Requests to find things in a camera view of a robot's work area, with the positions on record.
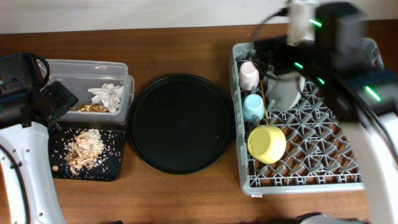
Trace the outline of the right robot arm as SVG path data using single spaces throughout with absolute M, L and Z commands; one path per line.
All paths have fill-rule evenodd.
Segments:
M 255 66 L 282 81 L 297 72 L 319 87 L 361 170 L 372 223 L 397 222 L 397 75 L 365 46 L 361 10 L 350 2 L 289 1 L 285 37 L 251 34 Z

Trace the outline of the wooden chopstick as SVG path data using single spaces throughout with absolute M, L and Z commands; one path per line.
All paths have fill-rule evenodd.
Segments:
M 264 82 L 262 79 L 260 79 L 260 87 L 261 87 L 261 96 L 264 104 L 264 120 L 266 126 L 269 125 L 269 118 L 268 118 L 268 113 L 267 113 L 267 105 L 266 105 L 266 98 L 265 98 L 265 91 L 264 91 Z

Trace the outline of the yellow bowl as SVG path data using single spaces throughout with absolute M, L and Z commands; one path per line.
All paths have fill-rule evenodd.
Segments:
M 263 164 L 273 164 L 284 154 L 287 140 L 283 131 L 275 126 L 254 128 L 247 140 L 247 149 Z

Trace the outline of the pink cup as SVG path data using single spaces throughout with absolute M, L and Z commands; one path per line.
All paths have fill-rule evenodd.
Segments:
M 242 90 L 251 91 L 259 84 L 259 71 L 251 61 L 244 62 L 239 69 L 239 86 Z

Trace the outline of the white tissue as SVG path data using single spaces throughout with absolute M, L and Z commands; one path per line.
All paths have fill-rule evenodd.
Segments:
M 94 94 L 91 102 L 105 107 L 110 113 L 115 113 L 120 107 L 123 86 L 105 83 L 101 88 L 90 88 L 89 93 Z

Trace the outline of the gold brown snack wrapper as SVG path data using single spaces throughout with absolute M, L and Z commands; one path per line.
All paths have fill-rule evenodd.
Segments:
M 80 105 L 72 109 L 73 111 L 79 112 L 96 112 L 96 113 L 109 113 L 109 109 L 105 108 L 102 105 L 94 104 L 94 105 Z

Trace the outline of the food scraps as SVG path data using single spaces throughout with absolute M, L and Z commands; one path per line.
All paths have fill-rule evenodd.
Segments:
M 104 146 L 100 143 L 100 136 L 88 131 L 76 137 L 76 142 L 72 143 L 72 163 L 71 168 L 82 165 L 93 165 L 90 163 L 102 153 Z

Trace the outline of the blue cup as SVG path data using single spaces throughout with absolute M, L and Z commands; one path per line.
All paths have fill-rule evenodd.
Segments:
M 264 102 L 257 94 L 248 95 L 243 103 L 243 118 L 245 121 L 254 123 L 258 118 L 265 116 Z

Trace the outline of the grey plate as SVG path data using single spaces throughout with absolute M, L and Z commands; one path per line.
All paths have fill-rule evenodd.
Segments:
M 298 72 L 290 72 L 280 76 L 282 79 L 292 79 L 290 81 L 269 80 L 268 86 L 272 87 L 268 99 L 274 100 L 273 109 L 286 111 L 292 109 L 301 99 L 305 86 L 305 79 Z

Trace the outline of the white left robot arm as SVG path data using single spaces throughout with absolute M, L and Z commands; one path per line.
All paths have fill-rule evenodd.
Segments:
M 1 129 L 1 169 L 12 223 L 65 223 L 49 161 L 49 129 L 78 98 L 59 81 L 29 96 L 19 123 Z

